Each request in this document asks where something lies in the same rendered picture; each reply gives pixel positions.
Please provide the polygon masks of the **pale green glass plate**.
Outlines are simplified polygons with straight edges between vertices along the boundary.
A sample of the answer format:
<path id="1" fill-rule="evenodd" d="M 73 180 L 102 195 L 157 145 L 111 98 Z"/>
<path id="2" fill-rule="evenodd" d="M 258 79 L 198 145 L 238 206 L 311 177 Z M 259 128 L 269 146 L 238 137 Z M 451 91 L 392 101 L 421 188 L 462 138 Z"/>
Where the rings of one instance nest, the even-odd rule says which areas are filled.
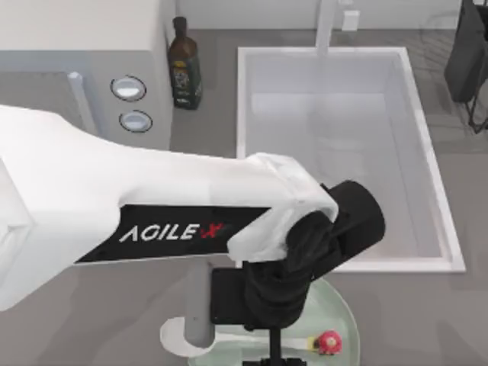
<path id="1" fill-rule="evenodd" d="M 337 355 L 321 356 L 285 345 L 289 339 L 315 337 L 328 330 L 336 331 L 342 338 L 342 351 Z M 188 366 L 242 366 L 243 361 L 269 357 L 268 331 L 247 332 L 241 326 L 218 326 L 217 331 L 260 337 L 264 342 L 218 342 L 207 354 L 190 358 Z M 340 293 L 324 279 L 311 284 L 299 320 L 281 331 L 281 346 L 284 358 L 300 358 L 307 366 L 361 366 L 361 343 L 355 318 Z"/>

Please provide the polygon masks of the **large microwave knob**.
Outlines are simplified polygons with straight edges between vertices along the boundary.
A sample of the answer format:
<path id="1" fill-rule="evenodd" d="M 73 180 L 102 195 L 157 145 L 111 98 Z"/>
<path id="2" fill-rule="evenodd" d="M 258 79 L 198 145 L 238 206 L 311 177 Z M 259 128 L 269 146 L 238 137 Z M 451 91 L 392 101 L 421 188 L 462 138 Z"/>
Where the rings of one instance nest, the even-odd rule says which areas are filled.
<path id="1" fill-rule="evenodd" d="M 146 85 L 135 76 L 126 75 L 113 79 L 110 84 L 111 92 L 122 101 L 139 101 L 146 95 Z"/>

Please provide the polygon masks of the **white wall socket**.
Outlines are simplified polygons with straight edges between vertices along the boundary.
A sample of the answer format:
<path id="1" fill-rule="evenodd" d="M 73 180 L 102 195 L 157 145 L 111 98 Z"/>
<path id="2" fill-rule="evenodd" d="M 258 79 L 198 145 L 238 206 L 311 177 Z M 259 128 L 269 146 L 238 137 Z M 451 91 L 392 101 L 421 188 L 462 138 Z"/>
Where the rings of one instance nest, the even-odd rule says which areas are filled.
<path id="1" fill-rule="evenodd" d="M 342 19 L 342 31 L 354 32 L 358 29 L 360 19 L 360 11 L 345 10 Z"/>

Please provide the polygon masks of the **tall white tap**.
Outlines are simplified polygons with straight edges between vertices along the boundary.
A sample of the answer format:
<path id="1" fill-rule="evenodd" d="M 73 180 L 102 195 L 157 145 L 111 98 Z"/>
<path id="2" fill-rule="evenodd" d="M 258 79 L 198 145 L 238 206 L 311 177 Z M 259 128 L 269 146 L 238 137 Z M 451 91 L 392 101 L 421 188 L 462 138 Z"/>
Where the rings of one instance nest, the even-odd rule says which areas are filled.
<path id="1" fill-rule="evenodd" d="M 339 0 L 319 0 L 315 42 L 318 57 L 328 53 L 338 3 Z"/>

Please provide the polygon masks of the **white sink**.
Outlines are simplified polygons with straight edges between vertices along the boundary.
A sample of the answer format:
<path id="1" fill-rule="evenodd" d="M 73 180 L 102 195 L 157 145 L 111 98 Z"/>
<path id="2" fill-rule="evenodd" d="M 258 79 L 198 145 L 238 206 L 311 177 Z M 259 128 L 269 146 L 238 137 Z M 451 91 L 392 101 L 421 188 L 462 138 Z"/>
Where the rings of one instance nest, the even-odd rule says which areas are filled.
<path id="1" fill-rule="evenodd" d="M 377 199 L 384 239 L 341 273 L 463 273 L 458 235 L 407 50 L 240 47 L 236 154 L 294 157 L 317 181 Z"/>

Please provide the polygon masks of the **dark glass bottle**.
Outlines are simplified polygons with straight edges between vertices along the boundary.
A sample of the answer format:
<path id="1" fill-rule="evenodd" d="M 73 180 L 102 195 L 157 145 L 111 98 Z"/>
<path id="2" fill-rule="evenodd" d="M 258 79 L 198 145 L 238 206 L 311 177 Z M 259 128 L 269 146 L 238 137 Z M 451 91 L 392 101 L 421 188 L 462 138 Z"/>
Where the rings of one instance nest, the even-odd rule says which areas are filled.
<path id="1" fill-rule="evenodd" d="M 197 43 L 188 36 L 188 22 L 183 16 L 172 20 L 175 38 L 168 51 L 169 73 L 174 106 L 198 109 L 203 96 Z"/>

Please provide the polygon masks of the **pale microwave oven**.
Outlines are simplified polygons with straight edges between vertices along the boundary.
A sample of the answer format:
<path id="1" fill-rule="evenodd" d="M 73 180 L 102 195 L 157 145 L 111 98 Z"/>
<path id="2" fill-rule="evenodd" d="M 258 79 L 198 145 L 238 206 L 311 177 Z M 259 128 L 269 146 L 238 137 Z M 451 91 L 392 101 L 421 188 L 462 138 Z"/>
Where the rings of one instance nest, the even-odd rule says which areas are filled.
<path id="1" fill-rule="evenodd" d="M 0 105 L 52 111 L 84 130 L 67 75 L 83 76 L 101 138 L 167 150 L 173 119 L 167 45 L 173 0 L 0 0 Z M 113 79 L 146 85 L 139 101 L 111 92 Z M 128 111 L 152 118 L 145 133 L 119 123 Z"/>

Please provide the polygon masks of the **red and yellow toy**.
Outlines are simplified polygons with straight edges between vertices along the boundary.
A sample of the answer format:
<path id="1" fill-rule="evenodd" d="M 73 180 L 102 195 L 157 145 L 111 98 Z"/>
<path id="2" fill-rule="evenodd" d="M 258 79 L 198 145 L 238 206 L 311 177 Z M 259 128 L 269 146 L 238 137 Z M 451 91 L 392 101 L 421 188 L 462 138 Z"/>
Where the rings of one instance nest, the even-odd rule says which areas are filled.
<path id="1" fill-rule="evenodd" d="M 334 330 L 326 330 L 308 338 L 307 350 L 319 355 L 337 355 L 342 351 L 342 337 Z"/>

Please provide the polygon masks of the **black metal rack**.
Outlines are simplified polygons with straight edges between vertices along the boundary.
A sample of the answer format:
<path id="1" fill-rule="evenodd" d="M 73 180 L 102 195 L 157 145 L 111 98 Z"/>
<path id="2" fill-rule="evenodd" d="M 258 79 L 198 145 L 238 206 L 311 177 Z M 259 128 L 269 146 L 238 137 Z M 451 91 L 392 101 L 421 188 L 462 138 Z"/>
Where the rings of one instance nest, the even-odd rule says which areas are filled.
<path id="1" fill-rule="evenodd" d="M 472 131 L 488 130 L 488 117 L 481 123 L 474 120 L 480 90 L 488 81 L 488 0 L 461 0 L 444 77 L 451 100 L 465 106 Z"/>

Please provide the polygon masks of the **small microwave knob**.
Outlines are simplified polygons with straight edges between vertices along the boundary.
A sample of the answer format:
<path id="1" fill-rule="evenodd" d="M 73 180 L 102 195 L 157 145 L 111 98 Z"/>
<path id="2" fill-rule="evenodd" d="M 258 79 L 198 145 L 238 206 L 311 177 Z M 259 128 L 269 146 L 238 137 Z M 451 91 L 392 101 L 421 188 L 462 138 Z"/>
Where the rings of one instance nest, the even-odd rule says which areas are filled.
<path id="1" fill-rule="evenodd" d="M 119 116 L 120 125 L 131 133 L 145 133 L 153 126 L 152 118 L 143 111 L 133 110 Z"/>

